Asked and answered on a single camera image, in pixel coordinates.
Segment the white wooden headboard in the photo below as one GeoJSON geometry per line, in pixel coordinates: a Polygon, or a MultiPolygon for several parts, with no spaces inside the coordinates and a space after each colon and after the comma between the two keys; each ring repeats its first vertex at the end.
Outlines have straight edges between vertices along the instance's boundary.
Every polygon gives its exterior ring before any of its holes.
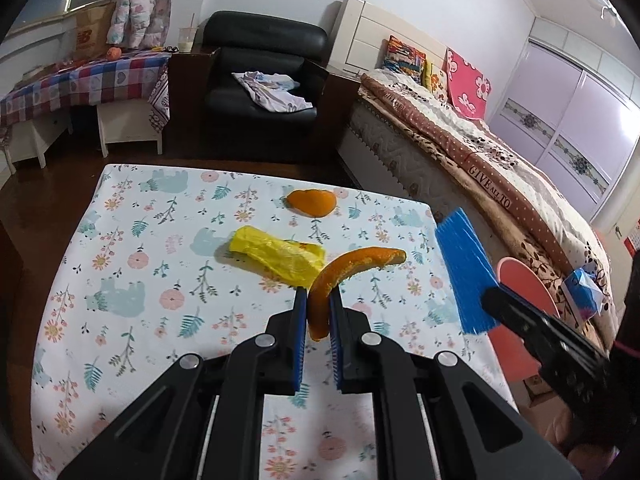
{"type": "Polygon", "coordinates": [[[343,0],[330,35],[329,66],[361,75],[381,67],[390,36],[446,67],[447,47],[397,15],[366,0],[343,0]]]}

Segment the blue foam fruit net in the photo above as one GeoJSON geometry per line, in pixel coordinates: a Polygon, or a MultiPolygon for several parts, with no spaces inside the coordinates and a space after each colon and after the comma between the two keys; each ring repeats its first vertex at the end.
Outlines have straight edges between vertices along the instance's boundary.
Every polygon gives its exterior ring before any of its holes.
{"type": "Polygon", "coordinates": [[[462,208],[440,222],[435,236],[448,271],[462,330],[466,334],[487,333],[499,322],[482,307],[482,296],[498,285],[496,274],[462,208]]]}

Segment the lilac wardrobe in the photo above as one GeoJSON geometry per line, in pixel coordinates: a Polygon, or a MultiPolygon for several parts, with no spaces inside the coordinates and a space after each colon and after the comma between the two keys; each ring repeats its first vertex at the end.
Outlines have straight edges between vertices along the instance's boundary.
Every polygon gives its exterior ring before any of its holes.
{"type": "Polygon", "coordinates": [[[490,128],[593,220],[639,141],[639,76],[608,51],[536,18],[490,128]]]}

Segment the plastic cup with straw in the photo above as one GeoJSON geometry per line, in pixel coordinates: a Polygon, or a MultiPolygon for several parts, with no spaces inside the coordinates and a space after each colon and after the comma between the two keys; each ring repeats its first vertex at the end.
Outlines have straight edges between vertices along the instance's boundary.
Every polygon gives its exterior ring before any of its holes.
{"type": "Polygon", "coordinates": [[[198,29],[194,26],[195,14],[192,14],[190,25],[188,27],[180,27],[178,33],[178,51],[180,53],[190,53],[192,51],[194,40],[198,29]]]}

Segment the small orange fruit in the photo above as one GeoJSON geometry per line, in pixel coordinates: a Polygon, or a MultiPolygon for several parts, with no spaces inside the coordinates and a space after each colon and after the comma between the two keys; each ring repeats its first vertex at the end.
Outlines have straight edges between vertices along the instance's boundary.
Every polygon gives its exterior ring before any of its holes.
{"type": "Polygon", "coordinates": [[[106,52],[107,61],[117,61],[122,57],[122,49],[119,47],[111,47],[106,52]]]}

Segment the bed with brown blanket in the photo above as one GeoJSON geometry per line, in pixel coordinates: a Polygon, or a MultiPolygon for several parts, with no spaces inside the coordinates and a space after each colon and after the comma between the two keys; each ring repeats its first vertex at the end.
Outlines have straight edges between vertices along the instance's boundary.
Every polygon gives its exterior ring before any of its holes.
{"type": "Polygon", "coordinates": [[[603,244],[546,174],[486,122],[463,118],[405,75],[370,70],[338,152],[365,190],[426,203],[436,221],[462,208],[491,262],[525,263],[566,324],[612,348],[622,312],[603,244]]]}

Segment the yellow floral pillow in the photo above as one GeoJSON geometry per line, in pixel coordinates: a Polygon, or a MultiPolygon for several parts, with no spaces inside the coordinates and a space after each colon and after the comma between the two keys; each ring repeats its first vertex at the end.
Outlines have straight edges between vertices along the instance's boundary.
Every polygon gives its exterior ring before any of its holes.
{"type": "Polygon", "coordinates": [[[422,84],[439,102],[448,102],[447,74],[431,61],[426,61],[422,73],[422,84]]]}

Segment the floral tablecloth on table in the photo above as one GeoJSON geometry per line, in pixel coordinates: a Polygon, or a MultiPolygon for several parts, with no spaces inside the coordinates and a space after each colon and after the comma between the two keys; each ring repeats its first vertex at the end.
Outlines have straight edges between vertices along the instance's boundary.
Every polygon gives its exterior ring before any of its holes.
{"type": "Polygon", "coordinates": [[[427,204],[337,188],[332,214],[286,206],[295,180],[110,165],[70,239],[42,316],[32,367],[32,468],[53,479],[179,356],[229,353],[260,333],[294,292],[228,252],[244,226],[320,247],[402,249],[400,266],[344,281],[347,307],[407,351],[457,353],[503,396],[487,336],[462,332],[427,204]]]}

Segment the brown paper bag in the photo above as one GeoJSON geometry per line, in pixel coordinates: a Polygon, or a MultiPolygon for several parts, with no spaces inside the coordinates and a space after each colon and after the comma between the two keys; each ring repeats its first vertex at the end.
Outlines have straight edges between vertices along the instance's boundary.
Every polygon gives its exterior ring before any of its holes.
{"type": "Polygon", "coordinates": [[[75,60],[90,60],[106,53],[106,37],[114,9],[115,3],[110,1],[88,6],[76,14],[75,60]]]}

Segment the colourful patterned pillow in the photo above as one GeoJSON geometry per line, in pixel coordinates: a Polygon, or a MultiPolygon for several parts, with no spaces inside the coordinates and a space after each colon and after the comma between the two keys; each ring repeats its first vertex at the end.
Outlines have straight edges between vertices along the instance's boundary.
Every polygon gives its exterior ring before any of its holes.
{"type": "Polygon", "coordinates": [[[405,74],[417,84],[422,84],[426,64],[427,57],[424,52],[390,35],[383,58],[384,68],[395,73],[405,74]]]}

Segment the red door poster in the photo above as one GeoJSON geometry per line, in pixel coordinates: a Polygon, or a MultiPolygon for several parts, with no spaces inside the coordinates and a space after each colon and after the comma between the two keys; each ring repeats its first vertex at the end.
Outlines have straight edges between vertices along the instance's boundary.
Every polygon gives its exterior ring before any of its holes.
{"type": "Polygon", "coordinates": [[[624,239],[624,246],[631,257],[640,249],[640,221],[637,221],[624,239]]]}

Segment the yellow plastic bag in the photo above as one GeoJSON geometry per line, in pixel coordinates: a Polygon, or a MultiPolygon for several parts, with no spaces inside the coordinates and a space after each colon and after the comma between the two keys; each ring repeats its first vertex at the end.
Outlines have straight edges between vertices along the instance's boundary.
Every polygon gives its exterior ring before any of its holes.
{"type": "Polygon", "coordinates": [[[281,240],[252,226],[237,229],[229,249],[260,263],[294,287],[309,288],[326,266],[326,252],[320,245],[281,240]]]}

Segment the pink plastic trash bucket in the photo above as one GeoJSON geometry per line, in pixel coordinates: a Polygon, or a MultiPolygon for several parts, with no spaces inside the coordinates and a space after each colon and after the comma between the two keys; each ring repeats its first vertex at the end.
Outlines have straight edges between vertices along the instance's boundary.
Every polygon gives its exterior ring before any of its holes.
{"type": "Polygon", "coordinates": [[[552,355],[542,318],[559,317],[550,292],[534,271],[513,257],[502,258],[496,266],[498,284],[482,296],[482,307],[498,322],[489,337],[503,375],[519,382],[537,375],[552,355]]]}

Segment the orange peel half dome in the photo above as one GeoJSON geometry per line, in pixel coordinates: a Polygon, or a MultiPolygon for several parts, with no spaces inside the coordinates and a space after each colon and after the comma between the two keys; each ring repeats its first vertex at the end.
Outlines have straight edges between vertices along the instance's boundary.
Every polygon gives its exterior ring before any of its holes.
{"type": "Polygon", "coordinates": [[[295,190],[286,196],[286,202],[291,208],[312,218],[323,218],[334,211],[336,196],[326,190],[295,190]]]}

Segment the plaid cloth side table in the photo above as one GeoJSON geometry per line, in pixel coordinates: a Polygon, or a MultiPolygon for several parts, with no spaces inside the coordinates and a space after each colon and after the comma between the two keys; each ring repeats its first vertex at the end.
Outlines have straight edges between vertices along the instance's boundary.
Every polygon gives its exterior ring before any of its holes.
{"type": "Polygon", "coordinates": [[[170,58],[168,52],[138,51],[116,61],[106,58],[41,77],[1,99],[1,151],[14,164],[44,154],[65,130],[70,109],[96,109],[102,154],[114,143],[154,142],[163,151],[162,127],[152,118],[149,98],[170,58]]]}

